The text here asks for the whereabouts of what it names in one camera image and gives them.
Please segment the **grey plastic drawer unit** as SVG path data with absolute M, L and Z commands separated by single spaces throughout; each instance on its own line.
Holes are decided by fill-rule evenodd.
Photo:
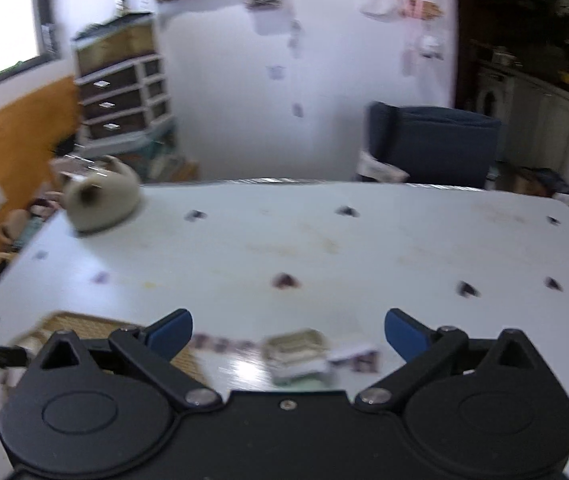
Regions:
M 175 132 L 165 63 L 150 12 L 94 24 L 71 41 L 78 143 L 86 156 L 138 151 Z

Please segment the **beige plastic compartment tray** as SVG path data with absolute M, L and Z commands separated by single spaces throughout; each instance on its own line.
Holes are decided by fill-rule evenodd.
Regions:
M 277 385 L 309 377 L 326 378 L 331 372 L 329 344 L 318 330 L 298 330 L 266 338 L 260 355 Z

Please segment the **white washing machine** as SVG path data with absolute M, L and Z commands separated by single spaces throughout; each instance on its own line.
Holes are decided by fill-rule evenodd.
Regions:
M 475 111 L 508 124 L 513 105 L 515 78 L 496 70 L 481 70 Z

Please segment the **beige ceramic cat figurine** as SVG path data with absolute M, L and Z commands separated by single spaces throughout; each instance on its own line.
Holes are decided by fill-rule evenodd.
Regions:
M 61 203 L 78 234 L 113 228 L 141 203 L 138 174 L 111 155 L 95 160 L 83 172 L 63 171 L 61 179 Z

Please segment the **beige woven plastic basket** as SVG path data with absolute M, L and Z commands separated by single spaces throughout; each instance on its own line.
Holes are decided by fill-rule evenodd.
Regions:
M 46 341 L 59 330 L 71 330 L 80 339 L 106 339 L 114 330 L 128 326 L 129 323 L 112 320 L 112 318 L 99 318 L 99 316 L 88 314 L 58 311 L 42 318 L 26 333 L 13 338 L 11 344 L 37 354 Z M 207 385 L 207 380 L 199 367 L 198 360 L 188 347 L 182 349 L 170 362 L 173 367 L 179 368 L 193 379 Z

